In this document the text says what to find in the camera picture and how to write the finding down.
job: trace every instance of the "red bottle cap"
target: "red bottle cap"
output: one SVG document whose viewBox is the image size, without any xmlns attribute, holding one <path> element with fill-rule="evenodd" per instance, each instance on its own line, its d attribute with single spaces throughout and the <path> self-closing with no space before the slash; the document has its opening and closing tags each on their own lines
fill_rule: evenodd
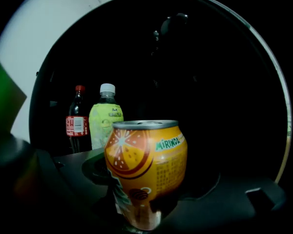
<svg viewBox="0 0 293 234">
<path fill-rule="evenodd" d="M 75 88 L 75 91 L 82 91 L 82 92 L 84 92 L 85 91 L 85 87 L 84 86 L 81 86 L 81 85 L 77 85 L 76 88 Z"/>
</svg>

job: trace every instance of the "white bottle cap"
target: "white bottle cap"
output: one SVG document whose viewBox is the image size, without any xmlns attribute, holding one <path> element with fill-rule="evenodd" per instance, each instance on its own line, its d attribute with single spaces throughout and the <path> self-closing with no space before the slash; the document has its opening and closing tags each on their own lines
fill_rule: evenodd
<svg viewBox="0 0 293 234">
<path fill-rule="evenodd" d="M 103 83 L 100 87 L 100 93 L 102 92 L 112 92 L 115 94 L 115 86 L 110 83 Z"/>
</svg>

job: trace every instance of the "can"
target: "can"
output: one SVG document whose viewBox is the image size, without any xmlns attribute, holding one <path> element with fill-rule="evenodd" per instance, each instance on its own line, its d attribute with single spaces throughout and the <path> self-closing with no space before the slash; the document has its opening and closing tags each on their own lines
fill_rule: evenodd
<svg viewBox="0 0 293 234">
<path fill-rule="evenodd" d="M 174 192 L 184 179 L 188 145 L 176 120 L 112 124 L 105 161 L 116 204 L 131 225 L 153 230 L 163 212 L 152 202 Z"/>
</svg>

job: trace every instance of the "metallic rim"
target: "metallic rim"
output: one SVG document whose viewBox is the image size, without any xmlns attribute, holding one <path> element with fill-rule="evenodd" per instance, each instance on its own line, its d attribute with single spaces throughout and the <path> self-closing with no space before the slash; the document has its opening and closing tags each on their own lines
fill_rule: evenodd
<svg viewBox="0 0 293 234">
<path fill-rule="evenodd" d="M 285 169 L 285 166 L 286 166 L 286 163 L 287 163 L 287 160 L 288 160 L 288 156 L 289 156 L 289 152 L 290 152 L 290 146 L 291 146 L 291 139 L 292 139 L 291 100 L 290 100 L 289 90 L 288 90 L 288 86 L 287 86 L 287 83 L 285 81 L 284 75 L 282 73 L 282 70 L 280 68 L 280 65 L 279 65 L 277 59 L 275 58 L 275 56 L 272 53 L 272 51 L 269 48 L 269 46 L 266 44 L 266 42 L 260 36 L 260 34 L 246 20 L 244 20 L 244 18 L 242 18 L 239 14 L 237 14 L 236 12 L 234 12 L 233 10 L 231 10 L 230 8 L 226 7 L 225 5 L 223 5 L 222 3 L 218 2 L 218 1 L 215 1 L 215 0 L 208 0 L 208 1 L 215 3 L 216 5 L 220 6 L 221 8 L 223 8 L 226 11 L 228 11 L 229 13 L 231 13 L 233 16 L 235 16 L 238 20 L 240 20 L 251 31 L 251 33 L 257 38 L 257 40 L 260 42 L 260 44 L 266 50 L 268 56 L 270 57 L 273 65 L 274 65 L 274 68 L 276 69 L 277 74 L 279 76 L 279 80 L 281 82 L 281 86 L 282 86 L 282 90 L 283 90 L 283 94 L 284 94 L 285 103 L 286 103 L 286 106 L 287 106 L 288 134 L 287 134 L 287 143 L 286 143 L 282 163 L 281 163 L 278 175 L 277 175 L 277 177 L 275 179 L 275 182 L 278 183 L 280 181 L 280 178 L 281 178 L 281 176 L 283 174 L 283 171 Z"/>
<path fill-rule="evenodd" d="M 150 129 L 163 129 L 178 126 L 176 120 L 132 120 L 121 121 L 112 124 L 114 128 L 130 129 L 130 130 L 150 130 Z"/>
</svg>

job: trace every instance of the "white wall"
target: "white wall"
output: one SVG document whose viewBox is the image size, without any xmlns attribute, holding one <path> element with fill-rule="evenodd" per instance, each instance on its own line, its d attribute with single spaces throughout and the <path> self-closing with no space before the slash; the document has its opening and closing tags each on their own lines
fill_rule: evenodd
<svg viewBox="0 0 293 234">
<path fill-rule="evenodd" d="M 36 72 L 56 40 L 79 18 L 110 0 L 25 0 L 0 37 L 0 63 L 26 94 L 11 133 L 29 142 Z"/>
</svg>

